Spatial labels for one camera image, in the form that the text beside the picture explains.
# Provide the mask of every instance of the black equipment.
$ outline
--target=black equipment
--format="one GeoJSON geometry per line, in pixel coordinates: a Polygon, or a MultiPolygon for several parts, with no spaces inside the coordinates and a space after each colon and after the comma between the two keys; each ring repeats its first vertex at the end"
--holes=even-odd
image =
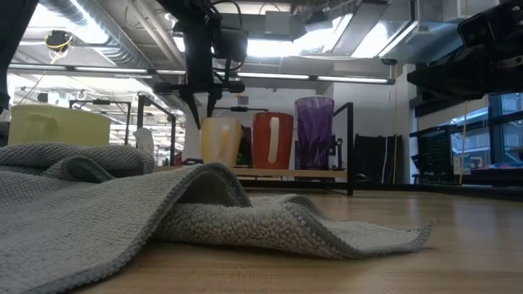
{"type": "Polygon", "coordinates": [[[53,30],[46,36],[46,46],[54,52],[64,53],[69,49],[69,44],[73,40],[73,35],[63,30],[53,30]]]}
{"type": "Polygon", "coordinates": [[[343,139],[338,138],[335,141],[336,144],[336,153],[337,153],[337,167],[333,167],[333,171],[343,171],[345,170],[343,168],[343,152],[342,152],[342,145],[343,145],[343,139]]]}
{"type": "Polygon", "coordinates": [[[212,115],[214,105],[221,99],[223,91],[241,93],[245,90],[242,82],[230,81],[230,72],[237,70],[247,58],[248,32],[243,30],[241,10],[234,1],[219,0],[158,0],[158,2],[178,20],[173,33],[182,33],[186,45],[185,84],[157,84],[154,90],[159,94],[178,91],[180,98],[187,103],[199,129],[199,116],[194,94],[208,93],[207,116],[212,115]],[[216,4],[231,2],[238,9],[239,28],[221,26],[221,14],[216,4]],[[226,60],[225,68],[212,67],[212,58],[226,60]],[[239,63],[231,68],[231,62],[239,63]]]}
{"type": "Polygon", "coordinates": [[[523,91],[523,0],[509,0],[458,25],[463,45],[407,80],[436,99],[476,100],[523,91]]]}

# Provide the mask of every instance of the pipe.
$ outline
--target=pipe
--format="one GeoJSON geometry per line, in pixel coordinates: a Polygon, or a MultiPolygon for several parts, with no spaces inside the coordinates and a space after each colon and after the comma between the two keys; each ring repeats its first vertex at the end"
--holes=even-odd
{"type": "Polygon", "coordinates": [[[144,26],[147,33],[153,38],[154,42],[159,46],[160,50],[162,50],[163,54],[171,61],[176,67],[180,66],[180,61],[177,59],[177,57],[174,55],[172,51],[169,50],[165,46],[165,43],[158,37],[158,35],[153,31],[153,28],[150,26],[150,24],[147,22],[145,17],[138,11],[138,8],[134,4],[133,0],[127,0],[127,6],[129,7],[129,10],[136,16],[136,18],[140,21],[141,25],[144,26]]]}
{"type": "Polygon", "coordinates": [[[151,68],[153,66],[97,1],[40,0],[40,4],[58,16],[70,20],[79,28],[97,25],[98,29],[109,37],[105,45],[116,47],[97,50],[118,67],[151,68]]]}
{"type": "Polygon", "coordinates": [[[185,63],[184,57],[181,55],[180,50],[178,49],[177,45],[174,43],[174,40],[172,39],[172,36],[167,34],[165,32],[165,28],[160,24],[158,19],[156,18],[153,11],[148,7],[143,0],[133,0],[136,2],[138,7],[140,8],[141,13],[149,19],[149,21],[153,24],[153,26],[156,28],[156,32],[160,35],[160,37],[163,39],[163,41],[167,44],[169,49],[171,50],[172,54],[178,59],[180,64],[185,63]]]}

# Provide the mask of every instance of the gray towel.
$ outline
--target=gray towel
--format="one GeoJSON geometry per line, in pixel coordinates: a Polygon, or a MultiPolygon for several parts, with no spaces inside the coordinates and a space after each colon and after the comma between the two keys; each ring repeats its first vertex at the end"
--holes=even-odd
{"type": "Polygon", "coordinates": [[[219,164],[153,168],[132,147],[1,148],[0,293],[94,283],[151,236],[346,259],[412,252],[431,232],[332,221],[299,196],[249,199],[219,164]]]}

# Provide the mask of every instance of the yellow container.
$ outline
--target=yellow container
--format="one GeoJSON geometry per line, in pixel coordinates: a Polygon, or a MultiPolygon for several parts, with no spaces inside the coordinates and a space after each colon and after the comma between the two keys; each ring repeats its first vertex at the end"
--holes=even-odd
{"type": "Polygon", "coordinates": [[[111,121],[100,114],[50,105],[17,105],[13,106],[11,116],[9,145],[30,142],[109,144],[111,121]]]}
{"type": "Polygon", "coordinates": [[[204,118],[200,132],[203,162],[233,167],[238,159],[241,131],[237,118],[204,118]]]}

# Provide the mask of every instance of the ceiling light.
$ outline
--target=ceiling light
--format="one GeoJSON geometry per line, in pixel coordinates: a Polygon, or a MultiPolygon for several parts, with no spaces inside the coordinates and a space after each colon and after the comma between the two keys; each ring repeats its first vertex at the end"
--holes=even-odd
{"type": "MultiPolygon", "coordinates": [[[[267,11],[291,11],[291,4],[282,2],[277,2],[275,5],[270,2],[239,2],[238,5],[242,11],[242,15],[265,15],[267,11]]],[[[238,13],[236,6],[228,2],[216,5],[216,9],[220,13],[238,13]]]]}
{"type": "Polygon", "coordinates": [[[309,76],[305,74],[282,74],[282,73],[237,73],[240,78],[282,78],[308,80],[309,76]]]}
{"type": "Polygon", "coordinates": [[[27,65],[27,64],[10,64],[9,69],[34,69],[34,70],[67,70],[65,66],[61,65],[27,65]]]}
{"type": "Polygon", "coordinates": [[[401,33],[401,35],[399,35],[397,38],[392,40],[392,42],[390,44],[388,44],[385,47],[385,49],[383,49],[381,52],[379,52],[378,56],[384,57],[390,50],[392,50],[392,48],[396,47],[396,45],[398,45],[401,42],[401,40],[403,40],[405,37],[407,37],[409,35],[409,33],[412,32],[412,30],[416,28],[416,26],[418,26],[418,22],[413,21],[413,23],[410,24],[409,27],[407,29],[405,29],[403,31],[403,33],[401,33]]]}
{"type": "Polygon", "coordinates": [[[185,70],[167,70],[167,69],[157,69],[157,74],[170,74],[170,75],[184,75],[186,74],[185,70]]]}
{"type": "Polygon", "coordinates": [[[318,81],[324,82],[362,82],[362,83],[389,83],[386,78],[357,78],[357,77],[334,77],[319,76],[318,81]]]}
{"type": "Polygon", "coordinates": [[[79,72],[147,74],[147,69],[121,69],[121,68],[103,68],[103,67],[90,67],[90,66],[75,66],[74,68],[79,72]]]}
{"type": "Polygon", "coordinates": [[[186,44],[183,42],[183,37],[172,37],[172,39],[174,40],[174,43],[177,45],[180,52],[186,51],[186,44]]]}
{"type": "Polygon", "coordinates": [[[139,74],[128,74],[118,73],[114,75],[115,78],[141,78],[141,79],[152,79],[152,75],[139,75],[139,74]]]}

